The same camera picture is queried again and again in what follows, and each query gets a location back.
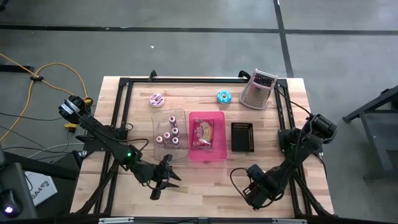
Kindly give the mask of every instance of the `blue donut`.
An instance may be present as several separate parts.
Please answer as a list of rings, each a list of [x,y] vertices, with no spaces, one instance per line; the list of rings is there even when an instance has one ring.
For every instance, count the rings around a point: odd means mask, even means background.
[[[217,100],[219,103],[228,104],[232,100],[231,93],[226,90],[221,90],[217,94]]]

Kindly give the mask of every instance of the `white sticker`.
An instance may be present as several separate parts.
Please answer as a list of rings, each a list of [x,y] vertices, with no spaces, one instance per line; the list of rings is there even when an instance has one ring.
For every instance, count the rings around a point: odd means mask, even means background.
[[[61,104],[61,107],[66,110],[69,114],[73,114],[73,111],[67,106],[65,105],[65,103]]]
[[[80,111],[80,109],[77,106],[75,106],[71,101],[69,101],[69,100],[67,100],[67,101],[69,103],[69,106],[71,106],[76,112]]]

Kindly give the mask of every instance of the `packaged food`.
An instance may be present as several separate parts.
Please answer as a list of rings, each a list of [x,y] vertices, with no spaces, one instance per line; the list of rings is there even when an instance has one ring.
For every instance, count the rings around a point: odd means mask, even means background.
[[[213,147],[214,121],[196,119],[193,123],[192,148],[211,150]]]

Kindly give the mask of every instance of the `cheese grater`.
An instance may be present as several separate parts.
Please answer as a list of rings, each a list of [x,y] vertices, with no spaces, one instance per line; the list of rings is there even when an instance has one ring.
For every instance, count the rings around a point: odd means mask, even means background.
[[[267,107],[269,95],[277,80],[278,76],[256,69],[241,93],[241,103],[253,109],[263,110]]]

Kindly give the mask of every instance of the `pink donut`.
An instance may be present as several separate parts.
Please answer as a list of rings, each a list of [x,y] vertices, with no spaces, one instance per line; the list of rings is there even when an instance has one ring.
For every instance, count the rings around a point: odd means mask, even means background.
[[[164,97],[160,93],[155,93],[149,98],[149,104],[153,107],[161,107],[164,104]]]

